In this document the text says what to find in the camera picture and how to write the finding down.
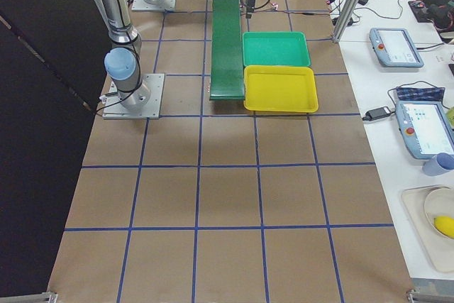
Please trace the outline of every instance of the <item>metal base plate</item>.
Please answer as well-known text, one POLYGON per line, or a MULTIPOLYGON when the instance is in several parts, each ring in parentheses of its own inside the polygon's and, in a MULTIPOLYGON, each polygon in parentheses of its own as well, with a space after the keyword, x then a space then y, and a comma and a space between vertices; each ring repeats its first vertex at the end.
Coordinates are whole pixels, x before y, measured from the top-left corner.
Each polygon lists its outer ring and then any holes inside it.
MULTIPOLYGON (((131 112, 118 102, 118 97, 108 97, 106 106, 115 104, 105 108, 102 114, 104 119, 158 119, 161 109, 162 91, 164 89, 165 74, 143 74, 144 83, 147 84, 151 90, 151 96, 148 102, 142 107, 140 111, 131 112)), ((109 92, 116 92, 116 86, 112 82, 109 92)))
POLYGON ((166 12, 175 11, 175 4, 177 0, 161 0, 156 4, 149 4, 144 0, 134 0, 132 11, 137 12, 166 12))

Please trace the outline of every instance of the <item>beige tray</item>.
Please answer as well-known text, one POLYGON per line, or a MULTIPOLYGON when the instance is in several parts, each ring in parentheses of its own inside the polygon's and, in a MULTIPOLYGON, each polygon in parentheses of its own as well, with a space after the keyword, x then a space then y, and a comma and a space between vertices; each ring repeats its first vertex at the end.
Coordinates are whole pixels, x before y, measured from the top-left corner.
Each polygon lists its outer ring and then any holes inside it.
POLYGON ((454 239, 440 235, 424 212, 427 195, 441 188, 449 189, 446 186, 408 189, 402 193, 402 200, 434 268, 440 272, 454 272, 454 239))

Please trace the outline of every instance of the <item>white screen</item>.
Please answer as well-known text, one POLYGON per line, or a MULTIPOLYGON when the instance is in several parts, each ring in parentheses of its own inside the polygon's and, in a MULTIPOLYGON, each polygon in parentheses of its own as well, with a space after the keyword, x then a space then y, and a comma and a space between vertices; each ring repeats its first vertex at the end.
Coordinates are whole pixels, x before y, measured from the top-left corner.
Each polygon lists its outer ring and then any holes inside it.
POLYGON ((384 48, 386 49, 391 62, 415 63, 418 62, 411 50, 411 46, 405 38, 404 32, 399 30, 378 31, 384 48))
POLYGON ((406 112, 413 123, 421 154, 454 154, 444 123, 434 104, 405 104, 406 112))

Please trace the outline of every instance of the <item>yellow fruit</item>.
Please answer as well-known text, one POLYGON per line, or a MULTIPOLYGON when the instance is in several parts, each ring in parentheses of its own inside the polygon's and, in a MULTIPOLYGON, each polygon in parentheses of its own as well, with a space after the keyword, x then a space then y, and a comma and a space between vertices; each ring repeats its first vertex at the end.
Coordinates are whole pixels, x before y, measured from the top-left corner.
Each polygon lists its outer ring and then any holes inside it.
POLYGON ((454 238, 454 219, 450 216, 437 216, 433 225, 445 236, 454 238))

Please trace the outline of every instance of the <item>blue joint cap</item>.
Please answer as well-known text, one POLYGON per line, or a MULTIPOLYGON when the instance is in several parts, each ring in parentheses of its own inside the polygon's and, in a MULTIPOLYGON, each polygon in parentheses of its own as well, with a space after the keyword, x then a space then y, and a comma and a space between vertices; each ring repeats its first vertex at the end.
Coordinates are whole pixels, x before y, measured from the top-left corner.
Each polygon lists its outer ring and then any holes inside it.
POLYGON ((104 58, 106 71, 114 80, 128 79, 135 71, 134 54, 125 48, 115 48, 104 58))

